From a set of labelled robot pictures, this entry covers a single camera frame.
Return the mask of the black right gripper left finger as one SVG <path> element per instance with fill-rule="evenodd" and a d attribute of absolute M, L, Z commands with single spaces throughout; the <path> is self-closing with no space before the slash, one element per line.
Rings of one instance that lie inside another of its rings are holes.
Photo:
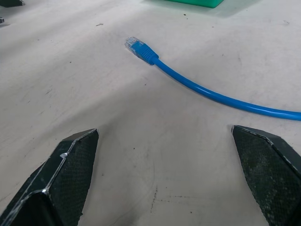
<path fill-rule="evenodd" d="M 63 139 L 23 183 L 0 216 L 0 226 L 78 226 L 98 139 L 97 129 Z"/>

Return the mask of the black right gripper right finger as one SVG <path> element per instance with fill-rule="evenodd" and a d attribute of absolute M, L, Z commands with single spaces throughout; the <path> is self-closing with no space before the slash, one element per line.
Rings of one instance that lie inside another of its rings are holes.
<path fill-rule="evenodd" d="M 301 156 L 281 137 L 234 125 L 246 182 L 269 226 L 301 226 Z"/>

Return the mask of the black robot gripper part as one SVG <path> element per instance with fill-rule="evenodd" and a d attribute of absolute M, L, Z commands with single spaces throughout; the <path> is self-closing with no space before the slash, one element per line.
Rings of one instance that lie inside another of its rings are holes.
<path fill-rule="evenodd" d="M 0 0 L 0 7 L 12 8 L 24 5 L 25 3 L 23 0 Z"/>

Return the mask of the green plastic box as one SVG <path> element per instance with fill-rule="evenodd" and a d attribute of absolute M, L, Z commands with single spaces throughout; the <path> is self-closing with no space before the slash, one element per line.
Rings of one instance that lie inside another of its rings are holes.
<path fill-rule="evenodd" d="M 224 0 L 166 0 L 166 1 L 194 5 L 194 6 L 201 6 L 205 8 L 216 8 Z"/>

